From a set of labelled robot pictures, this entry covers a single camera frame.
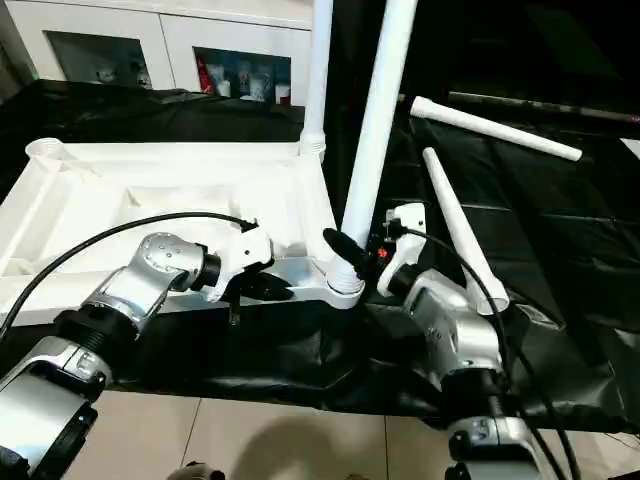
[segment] white cylinder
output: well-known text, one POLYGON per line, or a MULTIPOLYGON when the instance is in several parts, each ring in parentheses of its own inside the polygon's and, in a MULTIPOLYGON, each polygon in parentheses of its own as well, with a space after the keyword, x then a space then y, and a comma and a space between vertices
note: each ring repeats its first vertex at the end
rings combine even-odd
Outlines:
POLYGON ((582 151, 577 148, 523 132, 517 128, 507 127, 506 125, 492 122, 486 118, 476 117, 475 115, 461 112, 454 108, 439 105, 428 98, 416 97, 411 106, 411 115, 466 128, 467 130, 540 150, 541 152, 566 158, 567 160, 577 161, 582 156, 582 151))
MULTIPOLYGON (((342 231, 361 247, 365 247, 371 228, 417 3, 417 0, 390 0, 385 7, 342 220, 342 231)), ((329 267, 327 280, 341 293, 353 293, 362 287, 353 267, 338 256, 329 267)))
POLYGON ((327 70, 331 46, 333 0, 313 2, 311 63, 304 110, 304 128, 300 134, 302 153, 324 150, 324 106, 327 96, 327 70))
POLYGON ((249 91, 251 92, 251 98, 257 102, 265 101, 265 87, 267 85, 267 79, 263 75, 249 76, 249 91))
POLYGON ((291 103, 291 85, 278 83, 276 85, 276 103, 289 105, 291 103))
POLYGON ((222 80, 216 87, 221 97, 231 97, 231 82, 229 80, 222 80))
MULTIPOLYGON (((438 197, 438 203, 447 222, 447 228, 456 251, 476 271, 482 283, 489 290, 489 294, 493 298, 498 311, 505 310, 509 306, 509 296, 502 282, 493 275, 435 150, 433 148, 425 148, 422 156, 429 169, 431 183, 433 183, 433 189, 438 197)), ((469 275, 469 272, 464 268, 463 270, 467 279, 467 292, 471 301, 475 304, 476 311, 480 315, 491 315, 493 312, 487 297, 482 293, 480 286, 473 277, 469 275)))

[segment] white cabinet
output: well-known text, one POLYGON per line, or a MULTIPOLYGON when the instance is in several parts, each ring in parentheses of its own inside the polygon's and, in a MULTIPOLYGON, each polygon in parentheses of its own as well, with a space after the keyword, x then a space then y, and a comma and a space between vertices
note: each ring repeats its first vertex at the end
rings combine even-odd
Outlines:
POLYGON ((161 18, 176 87, 201 90, 199 60, 212 77, 219 76, 214 81, 224 79, 231 96, 264 96, 269 101, 279 90, 289 92, 292 105, 305 104, 310 31, 169 15, 161 18))
POLYGON ((40 78, 175 87, 157 13, 6 3, 40 78))
POLYGON ((313 0, 6 4, 40 78, 306 103, 313 0))

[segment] floor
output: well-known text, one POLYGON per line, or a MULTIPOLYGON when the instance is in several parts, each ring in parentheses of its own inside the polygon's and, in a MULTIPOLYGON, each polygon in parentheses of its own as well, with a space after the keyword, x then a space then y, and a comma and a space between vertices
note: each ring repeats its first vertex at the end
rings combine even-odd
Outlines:
MULTIPOLYGON (((428 480, 451 464, 444 433, 412 418, 118 392, 97 408, 65 480, 163 480, 193 460, 231 480, 428 480)), ((544 434, 559 457, 557 436, 544 434)), ((640 470, 637 438, 570 437, 585 480, 640 470)))

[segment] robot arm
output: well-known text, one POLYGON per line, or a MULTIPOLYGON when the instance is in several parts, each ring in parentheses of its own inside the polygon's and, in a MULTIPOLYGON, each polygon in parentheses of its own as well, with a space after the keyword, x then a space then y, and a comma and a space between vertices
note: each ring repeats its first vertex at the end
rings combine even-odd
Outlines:
MULTIPOLYGON (((387 231, 394 223, 425 232, 421 204, 390 210, 386 219, 387 231)), ((378 277, 378 292, 399 298, 403 312, 425 336, 430 380, 442 392, 449 451, 458 462, 447 470, 446 478, 541 478, 531 431, 510 411, 501 385, 503 367, 496 330, 476 313, 461 286, 434 269, 418 267, 425 240, 411 233, 399 236, 393 259, 380 268, 345 237, 325 230, 325 239, 336 253, 359 275, 370 280, 378 277)))
POLYGON ((201 290, 214 302, 236 275, 271 261, 271 243, 260 227, 213 254, 172 234, 147 236, 129 265, 78 310, 60 313, 56 336, 43 338, 0 380, 0 478, 64 475, 97 419, 91 404, 168 292, 201 290))

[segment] table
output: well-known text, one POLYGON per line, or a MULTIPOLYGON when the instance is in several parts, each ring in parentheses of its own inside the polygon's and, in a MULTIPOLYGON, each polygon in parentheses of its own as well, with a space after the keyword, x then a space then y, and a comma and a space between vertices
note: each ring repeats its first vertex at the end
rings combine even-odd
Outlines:
MULTIPOLYGON (((508 334, 521 341, 567 429, 637 431, 640 425, 640 161, 615 135, 562 118, 499 111, 511 121, 578 146, 576 163, 418 122, 407 135, 398 114, 388 149, 375 226, 386 208, 425 201, 427 228, 448 240, 419 151, 434 146, 495 273, 519 307, 508 334)), ((357 113, 328 116, 323 169, 339 219, 357 144, 357 113)), ((64 142, 295 141, 300 110, 219 101, 181 91, 146 92, 40 81, 0 108, 0 197, 24 167, 24 146, 64 142)), ((637 126, 623 132, 637 133, 637 126)), ((463 282, 455 261, 426 248, 435 266, 463 282)), ((51 326, 11 332, 5 371, 51 326)), ((222 309, 162 315, 145 331, 115 388, 264 402, 335 411, 410 415, 443 422, 426 380, 420 332, 393 301, 367 295, 350 311, 321 302, 246 308, 237 326, 222 309)), ((522 368, 514 381, 539 426, 550 426, 522 368)))

